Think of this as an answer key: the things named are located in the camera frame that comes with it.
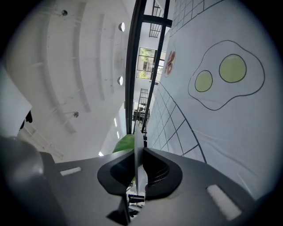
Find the white ceiling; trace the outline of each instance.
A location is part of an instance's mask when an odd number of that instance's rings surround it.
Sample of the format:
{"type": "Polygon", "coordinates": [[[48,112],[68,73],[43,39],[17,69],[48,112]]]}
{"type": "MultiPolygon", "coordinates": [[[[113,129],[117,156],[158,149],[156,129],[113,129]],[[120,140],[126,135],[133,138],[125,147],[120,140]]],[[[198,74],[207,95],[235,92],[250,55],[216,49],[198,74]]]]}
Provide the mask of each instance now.
{"type": "Polygon", "coordinates": [[[127,2],[45,1],[7,49],[6,69],[31,103],[34,119],[19,136],[41,151],[57,153],[58,162],[98,156],[125,100],[125,87],[117,79],[125,75],[127,2]],[[121,22],[124,33],[118,30],[121,22]]]}

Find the grid line drawing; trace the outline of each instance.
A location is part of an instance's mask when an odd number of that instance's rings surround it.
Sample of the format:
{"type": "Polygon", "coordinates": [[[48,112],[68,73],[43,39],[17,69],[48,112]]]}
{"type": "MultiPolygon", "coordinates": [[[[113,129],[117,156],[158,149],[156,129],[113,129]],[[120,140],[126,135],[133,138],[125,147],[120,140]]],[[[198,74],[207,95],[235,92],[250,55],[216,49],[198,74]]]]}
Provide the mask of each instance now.
{"type": "Polygon", "coordinates": [[[176,0],[170,37],[197,15],[222,1],[224,0],[176,0]]]}
{"type": "Polygon", "coordinates": [[[172,140],[172,142],[174,142],[174,141],[176,142],[176,140],[177,140],[177,142],[179,142],[179,144],[180,144],[180,148],[181,148],[180,151],[182,151],[182,154],[179,154],[179,155],[185,156],[187,153],[189,153],[192,150],[200,151],[199,155],[202,156],[202,159],[201,160],[198,159],[198,160],[207,163],[206,158],[205,158],[205,156],[203,154],[202,148],[201,148],[201,146],[199,144],[199,141],[198,141],[194,131],[192,130],[191,125],[188,123],[188,120],[184,116],[183,112],[181,111],[180,107],[177,105],[175,100],[172,98],[172,96],[169,94],[169,92],[163,86],[163,84],[162,83],[159,83],[159,84],[161,86],[159,86],[158,89],[153,91],[156,103],[154,102],[153,110],[152,110],[152,116],[154,115],[154,117],[150,117],[150,119],[149,119],[148,147],[149,148],[155,148],[155,145],[157,144],[157,147],[158,147],[158,145],[160,146],[160,148],[157,148],[157,149],[162,150],[165,146],[167,146],[168,152],[171,152],[171,153],[173,152],[173,153],[176,154],[177,151],[174,150],[173,148],[171,150],[169,148],[169,144],[170,144],[171,140],[172,140]],[[164,100],[164,96],[166,94],[169,96],[168,100],[164,100]],[[169,102],[170,102],[169,100],[170,99],[172,100],[171,101],[171,105],[174,106],[174,107],[171,106],[173,108],[173,110],[171,112],[168,109],[169,108],[169,102]],[[160,106],[161,106],[162,103],[165,104],[165,107],[164,107],[163,112],[161,113],[160,112],[160,106]],[[179,122],[181,122],[180,125],[179,125],[179,123],[177,123],[177,125],[175,125],[174,120],[172,119],[172,117],[173,117],[172,114],[174,113],[175,110],[177,112],[180,111],[181,114],[179,113],[179,116],[184,118],[182,120],[182,122],[179,120],[179,122]],[[165,115],[165,118],[163,118],[163,114],[165,114],[166,111],[168,112],[168,115],[169,115],[168,119],[166,119],[167,115],[165,115]],[[172,124],[173,124],[173,127],[172,127],[173,130],[171,129],[171,131],[174,131],[174,132],[171,135],[168,135],[166,133],[166,131],[168,132],[168,130],[165,129],[166,125],[169,122],[172,122],[172,124]],[[159,123],[162,123],[162,126],[163,126],[163,128],[161,130],[158,127],[158,126],[160,126],[159,123]],[[189,128],[188,129],[188,134],[185,135],[185,137],[190,137],[191,140],[192,140],[192,144],[193,145],[190,146],[189,150],[188,149],[184,150],[184,148],[187,146],[187,144],[182,144],[182,141],[180,140],[179,135],[178,135],[178,133],[181,133],[181,129],[180,128],[182,126],[185,126],[185,127],[189,128]],[[164,134],[165,134],[166,143],[163,146],[161,146],[160,136],[161,136],[163,131],[164,131],[164,134]]]}

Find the black metal beam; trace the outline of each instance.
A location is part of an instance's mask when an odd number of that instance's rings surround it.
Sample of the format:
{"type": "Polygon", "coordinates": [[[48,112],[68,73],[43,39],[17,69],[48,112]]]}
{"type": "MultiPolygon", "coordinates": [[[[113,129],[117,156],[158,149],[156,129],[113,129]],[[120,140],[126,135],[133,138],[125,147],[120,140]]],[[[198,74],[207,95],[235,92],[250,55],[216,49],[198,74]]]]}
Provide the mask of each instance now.
{"type": "MultiPolygon", "coordinates": [[[[170,4],[170,0],[166,0],[165,9],[164,9],[164,18],[162,18],[162,19],[166,20],[167,17],[168,17],[169,4],[170,4]]],[[[159,43],[158,43],[158,49],[157,49],[157,54],[156,54],[156,59],[155,59],[155,64],[154,64],[155,67],[154,67],[154,70],[153,70],[153,77],[152,77],[148,101],[147,101],[146,109],[145,109],[145,117],[144,117],[144,120],[143,120],[143,123],[142,123],[142,129],[141,129],[142,133],[145,129],[145,125],[146,125],[146,121],[147,121],[147,115],[149,113],[149,106],[150,106],[151,97],[152,97],[152,93],[153,93],[153,89],[154,89],[156,75],[157,75],[158,63],[159,63],[160,56],[161,56],[161,51],[162,51],[162,46],[163,46],[163,41],[164,41],[164,36],[165,36],[165,30],[166,30],[166,24],[162,24],[160,39],[159,39],[159,43]]]]}
{"type": "Polygon", "coordinates": [[[144,23],[155,23],[159,25],[165,25],[168,27],[172,26],[172,20],[165,18],[165,14],[164,14],[164,17],[143,15],[143,22],[144,23]]]}
{"type": "Polygon", "coordinates": [[[125,109],[127,134],[131,134],[132,132],[135,70],[145,5],[146,0],[136,0],[128,39],[125,76],[125,109]]]}

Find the green object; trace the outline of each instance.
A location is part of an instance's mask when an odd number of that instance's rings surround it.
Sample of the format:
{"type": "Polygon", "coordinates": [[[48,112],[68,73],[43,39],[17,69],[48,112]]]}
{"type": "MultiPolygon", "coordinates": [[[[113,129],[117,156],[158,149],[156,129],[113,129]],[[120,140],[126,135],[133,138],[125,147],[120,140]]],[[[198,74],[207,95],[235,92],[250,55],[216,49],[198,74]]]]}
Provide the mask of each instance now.
{"type": "Polygon", "coordinates": [[[205,92],[210,89],[212,85],[212,75],[209,71],[202,71],[198,74],[195,80],[195,89],[198,92],[205,92]]]}
{"type": "Polygon", "coordinates": [[[115,149],[112,153],[123,151],[127,149],[134,149],[134,135],[133,134],[127,134],[122,139],[118,141],[118,143],[115,146],[115,149]]]}
{"type": "Polygon", "coordinates": [[[243,58],[236,54],[226,56],[220,64],[219,74],[228,83],[241,81],[246,72],[247,67],[243,58]]]}

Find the ceiling light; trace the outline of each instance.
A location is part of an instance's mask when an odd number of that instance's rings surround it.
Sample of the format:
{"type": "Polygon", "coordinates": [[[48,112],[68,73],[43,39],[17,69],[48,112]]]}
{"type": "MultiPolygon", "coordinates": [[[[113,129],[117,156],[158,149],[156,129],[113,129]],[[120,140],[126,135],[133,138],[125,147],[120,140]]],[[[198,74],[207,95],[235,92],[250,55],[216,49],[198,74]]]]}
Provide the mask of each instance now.
{"type": "Polygon", "coordinates": [[[120,86],[123,85],[123,77],[122,76],[118,78],[118,84],[120,86]]]}
{"type": "Polygon", "coordinates": [[[118,28],[119,28],[120,31],[124,32],[125,31],[125,23],[124,22],[120,23],[118,28]]]}

